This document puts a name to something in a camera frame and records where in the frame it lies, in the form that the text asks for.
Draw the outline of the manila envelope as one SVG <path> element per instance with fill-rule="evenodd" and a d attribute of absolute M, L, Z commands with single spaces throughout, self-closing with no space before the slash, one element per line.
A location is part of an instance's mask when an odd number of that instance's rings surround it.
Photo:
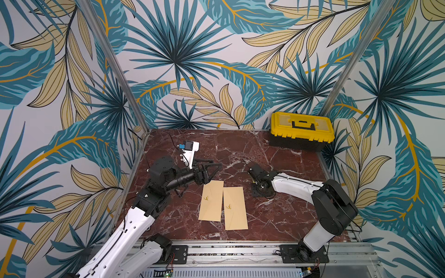
<path fill-rule="evenodd" d="M 215 222 L 221 221 L 223 188 L 223 181 L 211 181 L 203 186 L 198 220 Z"/>
<path fill-rule="evenodd" d="M 248 220 L 243 187 L 225 187 L 223 198 L 226 231 L 247 230 Z"/>

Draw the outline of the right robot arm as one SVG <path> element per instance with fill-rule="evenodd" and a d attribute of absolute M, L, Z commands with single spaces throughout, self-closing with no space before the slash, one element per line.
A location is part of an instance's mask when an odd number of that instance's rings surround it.
<path fill-rule="evenodd" d="M 252 178 L 254 197 L 272 199 L 285 193 L 302 199 L 315 207 L 317 222 L 298 244 L 282 244 L 279 255 L 284 264 L 329 262 L 328 249 L 324 246 L 340 236 L 359 214 L 354 202 L 333 179 L 325 182 L 309 181 L 283 172 L 262 169 L 256 163 L 247 164 Z"/>

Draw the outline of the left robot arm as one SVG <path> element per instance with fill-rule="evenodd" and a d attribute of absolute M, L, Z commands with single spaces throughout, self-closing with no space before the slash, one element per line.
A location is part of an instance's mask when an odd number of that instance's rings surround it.
<path fill-rule="evenodd" d="M 141 235 L 156 221 L 171 200 L 172 191 L 188 188 L 192 183 L 208 184 L 222 164 L 199 159 L 180 168 L 171 156 L 157 159 L 149 168 L 149 179 L 137 194 L 122 223 L 101 249 L 75 273 L 67 278 L 136 278 L 160 261 L 166 262 L 172 254 L 172 243 L 156 234 L 130 258 L 127 257 Z"/>

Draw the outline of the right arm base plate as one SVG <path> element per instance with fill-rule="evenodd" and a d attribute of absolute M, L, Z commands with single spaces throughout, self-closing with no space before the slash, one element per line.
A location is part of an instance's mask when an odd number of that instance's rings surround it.
<path fill-rule="evenodd" d="M 279 253 L 284 264 L 324 264 L 329 262 L 327 250 L 324 247 L 318 251 L 312 251 L 299 244 L 282 244 L 279 246 Z"/>

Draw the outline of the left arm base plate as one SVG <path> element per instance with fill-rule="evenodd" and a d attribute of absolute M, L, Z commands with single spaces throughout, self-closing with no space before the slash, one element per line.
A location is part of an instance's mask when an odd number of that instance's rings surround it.
<path fill-rule="evenodd" d="M 188 257 L 187 245 L 172 245 L 162 252 L 161 258 L 155 265 L 166 265 L 173 262 L 173 265 L 185 265 Z"/>

